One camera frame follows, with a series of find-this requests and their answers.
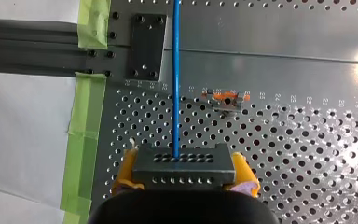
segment blue rod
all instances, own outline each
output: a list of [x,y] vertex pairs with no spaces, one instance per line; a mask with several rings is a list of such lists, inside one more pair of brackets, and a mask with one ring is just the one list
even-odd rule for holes
[[174,0],[173,4],[173,156],[179,157],[179,30],[180,30],[180,4],[179,0]]

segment metal table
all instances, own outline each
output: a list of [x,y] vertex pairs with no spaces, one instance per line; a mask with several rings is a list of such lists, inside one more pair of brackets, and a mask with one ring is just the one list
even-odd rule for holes
[[[69,54],[72,70],[112,73],[92,207],[109,197],[130,138],[155,147],[172,140],[172,1],[113,0],[111,12],[119,15],[109,22],[115,57]],[[159,82],[124,78],[136,13],[169,16]],[[182,0],[181,25],[182,147],[227,143],[242,152],[262,185],[259,200],[282,223],[358,223],[358,2]],[[224,116],[201,98],[206,89],[251,100]]]

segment green masking tape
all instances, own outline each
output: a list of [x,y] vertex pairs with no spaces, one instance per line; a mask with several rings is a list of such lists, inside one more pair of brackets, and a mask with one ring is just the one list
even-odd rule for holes
[[[61,210],[64,223],[87,223],[91,207],[106,76],[76,73],[76,96],[66,149]],[[74,215],[79,215],[78,222]]]
[[107,49],[111,0],[80,0],[77,22],[78,46]]

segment screw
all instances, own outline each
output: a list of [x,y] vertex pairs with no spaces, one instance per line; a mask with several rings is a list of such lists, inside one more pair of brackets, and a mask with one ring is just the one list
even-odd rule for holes
[[150,72],[150,76],[157,78],[158,77],[158,73],[157,72]]
[[105,75],[106,75],[107,77],[111,77],[111,76],[112,76],[112,73],[111,73],[110,71],[105,71],[104,73],[105,73]]
[[118,20],[118,18],[120,18],[120,15],[118,14],[118,12],[114,12],[112,13],[112,18]]
[[93,49],[90,50],[90,51],[89,51],[89,56],[90,56],[90,57],[95,57],[95,56],[97,56],[97,51],[95,51],[95,50],[93,50]]
[[164,19],[162,19],[162,17],[157,17],[157,22],[159,24],[162,24],[162,23],[164,23]]
[[112,52],[112,51],[108,51],[106,53],[106,57],[108,57],[108,58],[114,58],[115,56],[116,56],[116,54],[114,52]]
[[116,38],[117,38],[117,34],[116,34],[115,32],[110,32],[110,38],[116,39]]
[[137,17],[136,17],[136,21],[138,21],[138,23],[142,24],[142,23],[144,23],[144,21],[145,21],[145,17],[143,17],[143,16],[137,16]]

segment white paper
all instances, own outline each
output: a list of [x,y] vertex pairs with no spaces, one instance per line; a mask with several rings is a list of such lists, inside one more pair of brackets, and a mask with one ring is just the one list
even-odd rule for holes
[[0,224],[62,224],[64,212],[0,192]]
[[76,79],[0,74],[0,190],[59,207]]
[[0,19],[77,23],[80,0],[0,0]]

